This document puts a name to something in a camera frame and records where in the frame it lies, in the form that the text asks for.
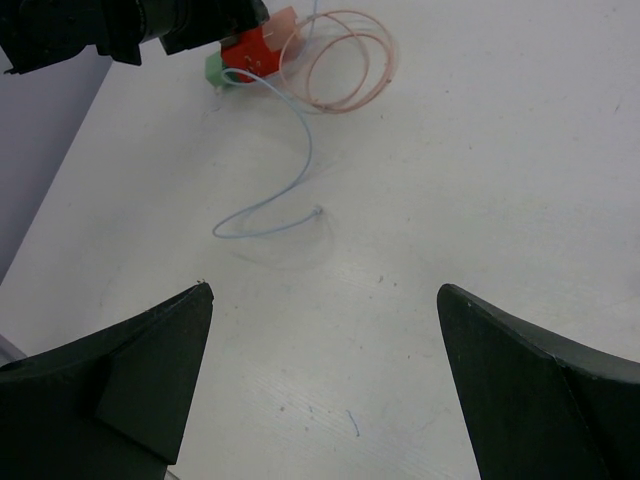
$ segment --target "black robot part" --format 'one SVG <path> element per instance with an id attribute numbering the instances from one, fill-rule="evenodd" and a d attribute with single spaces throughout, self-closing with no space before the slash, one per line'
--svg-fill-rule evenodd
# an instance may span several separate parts
<path id="1" fill-rule="evenodd" d="M 483 480 L 640 478 L 640 364 L 453 285 L 438 313 Z"/>
<path id="2" fill-rule="evenodd" d="M 142 63 L 140 43 L 168 54 L 251 30 L 269 19 L 262 0 L 0 0 L 0 46 L 8 73 L 67 60 L 87 45 L 118 62 Z"/>

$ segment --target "gray wall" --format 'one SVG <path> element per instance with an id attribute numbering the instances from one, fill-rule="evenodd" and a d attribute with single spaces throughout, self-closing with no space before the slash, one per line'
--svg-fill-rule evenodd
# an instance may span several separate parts
<path id="1" fill-rule="evenodd" d="M 110 64 L 88 47 L 43 70 L 0 75 L 0 283 Z"/>

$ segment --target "white surface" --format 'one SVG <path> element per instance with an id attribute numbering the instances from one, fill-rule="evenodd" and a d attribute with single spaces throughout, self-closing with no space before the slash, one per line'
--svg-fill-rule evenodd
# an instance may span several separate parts
<path id="1" fill-rule="evenodd" d="M 213 239 L 293 175 L 304 137 L 267 94 L 214 111 L 209 50 L 152 43 L 111 69 L 0 288 L 0 329 L 35 353 L 213 285 L 185 480 L 477 478 L 444 282 L 640 360 L 640 3 L 351 6 L 397 35 L 397 78 L 311 117 L 313 175 L 252 219 L 319 203 L 321 221 Z"/>

